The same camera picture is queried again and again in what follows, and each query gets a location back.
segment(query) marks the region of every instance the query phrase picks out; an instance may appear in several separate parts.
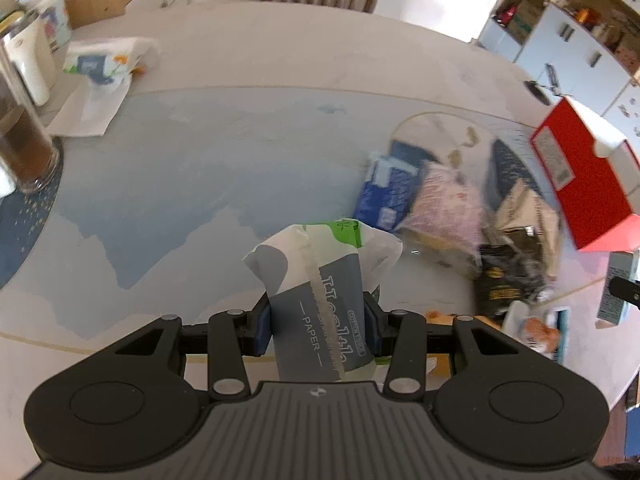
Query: paper towel packaging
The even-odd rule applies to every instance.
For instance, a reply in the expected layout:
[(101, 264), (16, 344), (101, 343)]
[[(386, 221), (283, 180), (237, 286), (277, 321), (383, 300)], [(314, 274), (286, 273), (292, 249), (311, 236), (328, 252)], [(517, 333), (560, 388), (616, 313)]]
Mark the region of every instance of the paper towel packaging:
[(337, 381), (368, 364), (363, 290), (398, 260), (402, 243), (355, 220), (292, 225), (245, 263), (262, 280), (282, 381)]

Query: red box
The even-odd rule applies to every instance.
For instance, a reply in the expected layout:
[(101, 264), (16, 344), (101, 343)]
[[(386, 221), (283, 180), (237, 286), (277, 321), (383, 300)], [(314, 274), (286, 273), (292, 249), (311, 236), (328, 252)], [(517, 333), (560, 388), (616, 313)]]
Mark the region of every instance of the red box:
[(626, 137), (571, 98), (529, 141), (581, 251), (640, 247), (640, 166)]

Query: wooden floor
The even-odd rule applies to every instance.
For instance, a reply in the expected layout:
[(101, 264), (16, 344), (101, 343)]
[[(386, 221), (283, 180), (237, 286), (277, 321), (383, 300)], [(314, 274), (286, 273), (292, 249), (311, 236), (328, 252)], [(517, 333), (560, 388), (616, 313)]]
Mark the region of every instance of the wooden floor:
[(609, 414), (609, 426), (604, 434), (596, 457), (596, 465), (604, 466), (625, 461), (626, 413), (624, 397)]

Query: white kettle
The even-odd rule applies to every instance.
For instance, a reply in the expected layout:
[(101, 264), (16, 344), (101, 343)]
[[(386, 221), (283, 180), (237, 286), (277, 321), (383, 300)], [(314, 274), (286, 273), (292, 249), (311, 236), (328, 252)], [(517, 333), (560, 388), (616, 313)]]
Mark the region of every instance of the white kettle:
[(49, 100), (49, 90), (56, 82), (57, 73), (40, 14), (37, 9), (26, 13), (17, 11), (5, 21), (9, 24), (0, 31), (0, 36), (9, 59), (33, 102), (42, 106)]

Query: pink package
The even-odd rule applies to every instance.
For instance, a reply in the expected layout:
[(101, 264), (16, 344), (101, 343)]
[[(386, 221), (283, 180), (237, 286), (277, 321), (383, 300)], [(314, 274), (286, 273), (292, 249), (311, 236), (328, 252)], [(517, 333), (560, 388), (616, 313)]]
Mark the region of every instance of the pink package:
[(481, 243), (482, 197), (462, 184), (456, 170), (430, 164), (411, 212), (400, 227), (436, 249), (456, 247), (476, 254)]

